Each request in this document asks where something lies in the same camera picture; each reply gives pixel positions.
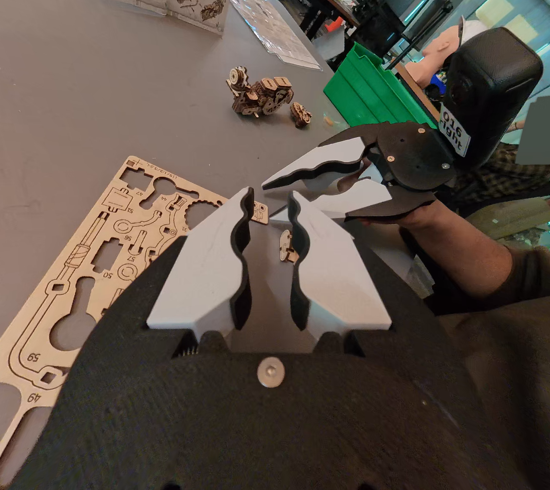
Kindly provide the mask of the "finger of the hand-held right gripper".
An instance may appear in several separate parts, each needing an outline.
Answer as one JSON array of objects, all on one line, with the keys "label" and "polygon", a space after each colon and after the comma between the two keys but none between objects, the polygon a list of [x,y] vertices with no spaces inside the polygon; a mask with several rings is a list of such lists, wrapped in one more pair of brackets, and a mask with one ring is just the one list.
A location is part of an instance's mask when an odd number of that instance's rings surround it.
[{"label": "finger of the hand-held right gripper", "polygon": [[309,191],[326,191],[343,177],[361,175],[371,165],[364,158],[377,133],[378,125],[345,129],[269,177],[262,189],[284,188],[301,181]]},{"label": "finger of the hand-held right gripper", "polygon": [[369,178],[360,179],[339,194],[323,194],[302,207],[302,219],[345,219],[351,212],[391,200],[389,189]]}]

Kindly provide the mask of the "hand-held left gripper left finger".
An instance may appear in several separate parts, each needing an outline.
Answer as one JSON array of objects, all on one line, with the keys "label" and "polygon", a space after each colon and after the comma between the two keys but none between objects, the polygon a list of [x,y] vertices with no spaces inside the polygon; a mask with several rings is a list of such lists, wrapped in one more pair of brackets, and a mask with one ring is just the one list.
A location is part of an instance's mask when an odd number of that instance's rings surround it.
[{"label": "hand-held left gripper left finger", "polygon": [[244,187],[192,229],[148,316],[150,329],[189,329],[196,338],[242,330],[252,306],[243,256],[254,190]]}]

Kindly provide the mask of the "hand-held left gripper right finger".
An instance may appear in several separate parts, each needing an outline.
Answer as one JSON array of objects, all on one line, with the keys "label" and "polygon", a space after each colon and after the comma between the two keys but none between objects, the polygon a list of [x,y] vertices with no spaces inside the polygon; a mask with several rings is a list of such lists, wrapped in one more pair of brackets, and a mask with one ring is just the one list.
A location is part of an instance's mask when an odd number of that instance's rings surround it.
[{"label": "hand-held left gripper right finger", "polygon": [[288,196],[292,246],[290,311],[300,331],[315,339],[326,332],[388,330],[392,320],[353,237],[299,192]]}]

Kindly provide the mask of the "small wooden puzzle assembly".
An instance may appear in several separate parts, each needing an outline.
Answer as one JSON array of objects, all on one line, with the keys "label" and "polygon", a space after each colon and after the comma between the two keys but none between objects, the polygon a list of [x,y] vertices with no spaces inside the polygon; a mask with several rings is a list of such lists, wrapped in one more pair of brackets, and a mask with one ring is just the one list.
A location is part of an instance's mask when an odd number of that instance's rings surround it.
[{"label": "small wooden puzzle assembly", "polygon": [[282,232],[279,239],[279,258],[282,262],[295,264],[299,259],[298,253],[292,246],[292,232],[286,229]]}]

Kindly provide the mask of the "person's right forearm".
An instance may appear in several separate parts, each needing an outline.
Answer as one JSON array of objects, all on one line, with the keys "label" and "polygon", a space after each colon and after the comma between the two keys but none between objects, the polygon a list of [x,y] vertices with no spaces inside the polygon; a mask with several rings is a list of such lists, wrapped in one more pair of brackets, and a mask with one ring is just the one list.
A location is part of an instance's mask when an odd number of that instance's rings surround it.
[{"label": "person's right forearm", "polygon": [[466,294],[484,299],[512,273],[512,253],[456,214],[440,228],[408,230],[418,245]]}]

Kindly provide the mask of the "grey desk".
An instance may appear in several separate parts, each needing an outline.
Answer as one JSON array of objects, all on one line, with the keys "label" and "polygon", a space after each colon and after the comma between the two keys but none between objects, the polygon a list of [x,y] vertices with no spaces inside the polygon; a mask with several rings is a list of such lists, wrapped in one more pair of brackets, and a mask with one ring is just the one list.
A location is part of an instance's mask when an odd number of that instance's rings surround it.
[{"label": "grey desk", "polygon": [[[344,128],[322,89],[332,72],[269,54],[231,5],[222,37],[115,0],[1,0],[1,332],[129,155],[229,198]],[[285,76],[315,113],[265,123],[230,108],[225,78]],[[334,120],[330,127],[323,121]]]}]

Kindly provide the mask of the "person's right hand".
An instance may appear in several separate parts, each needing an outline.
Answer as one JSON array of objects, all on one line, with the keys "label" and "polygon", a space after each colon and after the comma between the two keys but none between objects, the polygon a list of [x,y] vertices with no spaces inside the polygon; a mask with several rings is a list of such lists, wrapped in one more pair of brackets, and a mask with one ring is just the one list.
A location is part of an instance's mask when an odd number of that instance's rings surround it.
[{"label": "person's right hand", "polygon": [[456,213],[439,200],[436,200],[429,205],[420,206],[410,213],[399,217],[363,217],[359,221],[363,225],[398,225],[408,230],[422,231],[451,224],[455,216]]}]

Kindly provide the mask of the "wooden wheel assembly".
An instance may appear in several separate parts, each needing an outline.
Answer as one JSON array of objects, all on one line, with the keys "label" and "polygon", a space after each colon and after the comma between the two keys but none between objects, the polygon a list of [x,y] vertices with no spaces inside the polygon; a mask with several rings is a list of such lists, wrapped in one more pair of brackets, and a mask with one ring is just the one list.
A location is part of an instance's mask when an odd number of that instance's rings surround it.
[{"label": "wooden wheel assembly", "polygon": [[292,102],[290,104],[290,114],[297,129],[307,127],[313,117],[312,113],[299,102]]}]

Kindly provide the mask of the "mannequin head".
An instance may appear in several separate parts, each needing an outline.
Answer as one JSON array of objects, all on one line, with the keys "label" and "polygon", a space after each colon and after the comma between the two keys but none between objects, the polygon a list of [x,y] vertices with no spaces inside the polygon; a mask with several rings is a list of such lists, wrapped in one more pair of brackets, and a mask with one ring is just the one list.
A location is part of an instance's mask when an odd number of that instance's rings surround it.
[{"label": "mannequin head", "polygon": [[457,24],[446,28],[423,50],[423,60],[427,64],[426,87],[434,75],[444,67],[445,61],[456,52],[462,41],[463,26]]}]

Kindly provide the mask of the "white hard hat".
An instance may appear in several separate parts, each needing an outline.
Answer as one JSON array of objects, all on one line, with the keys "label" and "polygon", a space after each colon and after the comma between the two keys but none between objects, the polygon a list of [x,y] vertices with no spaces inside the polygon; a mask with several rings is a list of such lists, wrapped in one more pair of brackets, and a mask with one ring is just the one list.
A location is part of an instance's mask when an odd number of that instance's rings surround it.
[{"label": "white hard hat", "polygon": [[470,39],[486,32],[490,28],[479,20],[467,20],[463,15],[460,16],[458,23],[458,46],[462,46]]}]

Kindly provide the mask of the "green plastic bin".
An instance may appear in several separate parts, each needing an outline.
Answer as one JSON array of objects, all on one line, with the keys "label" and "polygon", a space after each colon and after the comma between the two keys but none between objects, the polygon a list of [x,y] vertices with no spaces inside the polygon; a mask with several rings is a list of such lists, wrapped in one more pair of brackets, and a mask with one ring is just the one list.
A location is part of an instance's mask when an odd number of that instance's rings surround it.
[{"label": "green plastic bin", "polygon": [[350,127],[383,122],[436,123],[382,60],[355,43],[340,63],[324,93]]}]

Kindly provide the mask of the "wooden motorcycle model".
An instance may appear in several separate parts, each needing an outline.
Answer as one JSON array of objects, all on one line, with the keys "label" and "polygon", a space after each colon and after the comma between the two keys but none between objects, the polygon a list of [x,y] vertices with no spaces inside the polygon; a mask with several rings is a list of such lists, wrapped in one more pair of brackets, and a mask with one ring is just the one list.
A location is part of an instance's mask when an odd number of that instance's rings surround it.
[{"label": "wooden motorcycle model", "polygon": [[271,115],[284,104],[290,104],[294,97],[292,84],[286,77],[265,77],[250,84],[243,66],[231,69],[226,83],[233,95],[231,108],[240,115],[256,118]]}]

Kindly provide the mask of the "wide wooden puzzle sheet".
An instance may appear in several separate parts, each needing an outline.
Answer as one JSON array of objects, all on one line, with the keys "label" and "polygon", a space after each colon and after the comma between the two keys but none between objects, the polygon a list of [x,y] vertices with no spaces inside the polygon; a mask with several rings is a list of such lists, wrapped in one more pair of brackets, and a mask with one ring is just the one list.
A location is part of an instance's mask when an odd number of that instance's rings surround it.
[{"label": "wide wooden puzzle sheet", "polygon": [[78,281],[93,279],[85,315],[99,322],[128,285],[179,236],[191,205],[227,201],[136,156],[129,156],[1,336],[1,383],[20,393],[6,450],[25,414],[53,406],[80,346],[61,350],[51,331],[71,314]]}]

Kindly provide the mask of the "cardboard box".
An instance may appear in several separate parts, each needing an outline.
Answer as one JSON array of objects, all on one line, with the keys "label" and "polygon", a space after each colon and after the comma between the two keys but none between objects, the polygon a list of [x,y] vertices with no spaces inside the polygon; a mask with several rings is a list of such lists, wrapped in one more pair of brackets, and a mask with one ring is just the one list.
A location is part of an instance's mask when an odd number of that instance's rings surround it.
[{"label": "cardboard box", "polygon": [[491,239],[503,239],[549,223],[549,199],[525,198],[492,204],[466,220]]}]

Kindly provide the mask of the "clear plastic sleeve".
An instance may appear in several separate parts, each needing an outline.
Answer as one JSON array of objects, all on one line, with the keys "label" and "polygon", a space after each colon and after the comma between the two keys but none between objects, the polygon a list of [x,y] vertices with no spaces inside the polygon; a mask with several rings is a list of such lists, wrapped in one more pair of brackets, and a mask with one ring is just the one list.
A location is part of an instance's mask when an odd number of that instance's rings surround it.
[{"label": "clear plastic sleeve", "polygon": [[293,66],[322,70],[269,0],[231,0],[266,51]]}]

